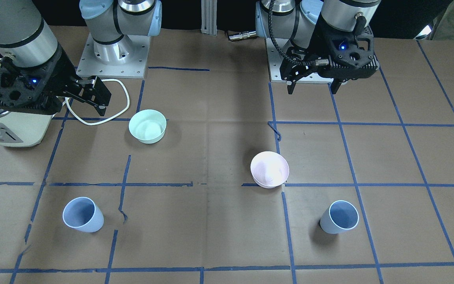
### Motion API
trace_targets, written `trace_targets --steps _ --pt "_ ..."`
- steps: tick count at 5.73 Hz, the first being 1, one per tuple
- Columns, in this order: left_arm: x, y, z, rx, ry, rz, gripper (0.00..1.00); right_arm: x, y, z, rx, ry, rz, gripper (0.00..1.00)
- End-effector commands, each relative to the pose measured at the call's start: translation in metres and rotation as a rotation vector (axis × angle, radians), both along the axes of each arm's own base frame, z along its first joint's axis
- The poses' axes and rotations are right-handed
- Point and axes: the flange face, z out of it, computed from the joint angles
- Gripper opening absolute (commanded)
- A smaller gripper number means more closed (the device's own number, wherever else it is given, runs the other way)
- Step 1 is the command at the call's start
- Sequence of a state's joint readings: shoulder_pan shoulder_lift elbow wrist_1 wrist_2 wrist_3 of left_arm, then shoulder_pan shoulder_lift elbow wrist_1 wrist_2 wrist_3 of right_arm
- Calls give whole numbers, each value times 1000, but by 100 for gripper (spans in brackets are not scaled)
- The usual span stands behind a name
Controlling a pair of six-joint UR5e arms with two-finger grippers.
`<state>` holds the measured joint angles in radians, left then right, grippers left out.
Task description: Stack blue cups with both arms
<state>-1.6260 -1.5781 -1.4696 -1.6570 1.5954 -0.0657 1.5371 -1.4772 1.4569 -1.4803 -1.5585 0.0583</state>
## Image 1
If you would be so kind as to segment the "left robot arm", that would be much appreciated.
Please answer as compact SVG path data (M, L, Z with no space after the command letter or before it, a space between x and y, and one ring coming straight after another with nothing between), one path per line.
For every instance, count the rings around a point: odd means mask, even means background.
M333 94L350 80L371 77L380 68L369 25L379 5L379 0L258 1L255 32L270 40L288 94L312 74L331 79Z

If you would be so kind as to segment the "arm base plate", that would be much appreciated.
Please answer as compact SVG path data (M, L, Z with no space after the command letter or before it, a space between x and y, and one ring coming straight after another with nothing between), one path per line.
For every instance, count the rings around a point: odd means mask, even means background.
M274 44L270 40L270 38L266 38L266 51L267 51L267 61L268 61L268 68L270 71L270 81L275 83L285 83L283 77L280 74L280 66L283 62L283 58L280 56ZM298 83L310 83L310 84L328 84L332 83L333 79L331 78L323 78L319 76L317 73L312 73L311 75L300 79Z
M89 34L77 75L87 78L144 79L151 37L125 35L117 43L102 45Z

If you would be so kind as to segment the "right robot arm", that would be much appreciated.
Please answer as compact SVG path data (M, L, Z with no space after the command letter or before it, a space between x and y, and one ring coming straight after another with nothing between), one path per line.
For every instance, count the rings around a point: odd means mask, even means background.
M82 0L92 56L105 68L138 59L135 36L157 36L160 0ZM103 116L111 93L101 69L78 75L50 27L30 0L0 0L0 109L40 115L61 111L60 98L87 103Z

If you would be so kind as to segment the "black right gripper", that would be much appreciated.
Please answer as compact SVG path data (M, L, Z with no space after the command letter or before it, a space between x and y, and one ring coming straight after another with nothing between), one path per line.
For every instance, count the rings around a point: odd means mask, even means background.
M98 76L90 76L89 97L83 94L81 80L64 50L56 50L45 63L18 67L15 60L0 60L0 108L11 112L53 115L61 111L58 97L75 99L79 117L103 117L111 92Z

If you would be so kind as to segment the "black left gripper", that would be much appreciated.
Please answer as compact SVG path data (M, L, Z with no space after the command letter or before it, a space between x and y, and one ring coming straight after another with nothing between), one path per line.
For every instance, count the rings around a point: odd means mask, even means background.
M363 14L350 14L344 20L352 20L352 24L339 29L320 14L304 55L291 48L283 53L280 74L287 79L289 95L293 94L297 82L311 73L324 78L369 78L378 70L374 37L367 18ZM330 83L331 94L337 94L343 83Z

